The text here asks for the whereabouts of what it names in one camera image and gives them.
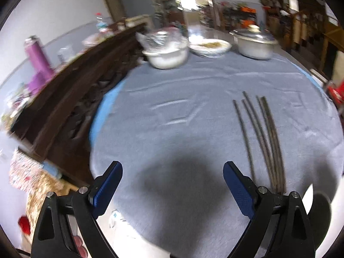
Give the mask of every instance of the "round table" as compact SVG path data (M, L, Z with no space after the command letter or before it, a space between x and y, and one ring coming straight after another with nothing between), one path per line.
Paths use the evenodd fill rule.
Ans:
M98 134L91 171L98 176L113 160L122 163L112 204L141 236L176 257L227 257L249 222L222 176L227 161L251 176L233 99L247 129L255 184L270 188L242 91L256 110L256 95L267 98L287 193L303 195L310 184L331 200L336 192L344 160L336 109L286 58L259 61L231 50L218 59L190 55L171 70L143 64L128 75Z

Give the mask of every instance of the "white bowl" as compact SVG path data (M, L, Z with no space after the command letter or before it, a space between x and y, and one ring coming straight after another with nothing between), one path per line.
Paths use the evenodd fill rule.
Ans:
M182 65L189 54L189 42L186 40L179 49L168 52L142 52L147 56L149 63L157 69L173 69Z
M201 45L208 44L208 43L221 43L220 47L214 47L214 48L207 48ZM221 55L232 47L232 45L225 41L220 39L203 39L199 43L192 43L190 44L190 49L193 53L201 55L201 56L216 56Z

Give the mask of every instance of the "blue gripper pad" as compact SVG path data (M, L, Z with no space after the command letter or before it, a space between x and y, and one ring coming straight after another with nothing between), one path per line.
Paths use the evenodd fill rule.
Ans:
M102 176L94 180L88 199L93 206L92 216L97 219L103 215L122 179L123 167L118 161L113 161Z
M225 163L223 166L223 178L225 179L230 192L239 206L241 213L248 216L248 218L252 220L255 214L255 199L253 198L254 195L249 192L250 187L246 187L244 185L246 184L248 177L243 176L236 165L230 161Z

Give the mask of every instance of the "plate of food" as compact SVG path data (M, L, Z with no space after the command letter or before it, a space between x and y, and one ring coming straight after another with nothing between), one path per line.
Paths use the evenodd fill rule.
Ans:
M190 50L201 56L221 56L231 48L231 44L220 39L203 39L197 43L190 43Z

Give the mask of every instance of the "doorway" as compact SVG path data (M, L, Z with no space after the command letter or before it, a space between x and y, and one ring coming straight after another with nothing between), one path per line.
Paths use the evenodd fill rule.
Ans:
M213 0L155 0L161 27L215 27Z

